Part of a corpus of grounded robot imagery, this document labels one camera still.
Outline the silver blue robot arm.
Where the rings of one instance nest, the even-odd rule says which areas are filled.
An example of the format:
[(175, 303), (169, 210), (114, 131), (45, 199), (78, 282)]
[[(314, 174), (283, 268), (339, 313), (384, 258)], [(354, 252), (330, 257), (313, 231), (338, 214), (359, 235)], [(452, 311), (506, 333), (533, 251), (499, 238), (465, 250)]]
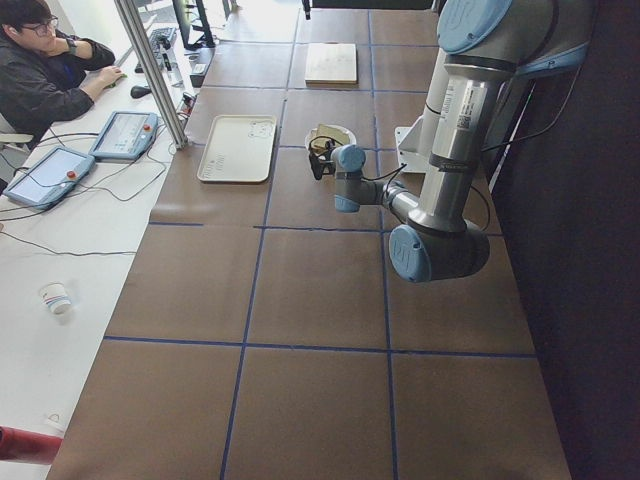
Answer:
[(335, 178), (335, 207), (381, 205), (399, 220), (389, 237), (396, 273), (420, 283), (465, 277), (487, 262), (486, 234), (463, 210), (504, 83), (580, 65), (588, 50), (592, 1), (447, 1), (437, 25), (440, 49), (423, 114), (398, 151), (425, 164), (419, 195), (400, 182), (368, 179), (355, 144), (311, 147), (316, 178)]

